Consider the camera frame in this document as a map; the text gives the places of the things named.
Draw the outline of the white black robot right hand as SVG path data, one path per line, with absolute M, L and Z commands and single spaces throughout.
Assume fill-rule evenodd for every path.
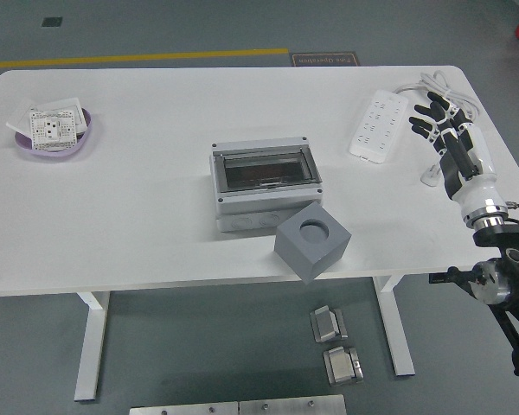
M 502 225 L 508 208 L 497 191 L 497 172 L 481 129 L 451 101 L 434 92 L 427 97 L 429 106 L 414 107 L 422 117 L 409 122 L 440 156 L 447 196 L 460 206 L 470 229 Z

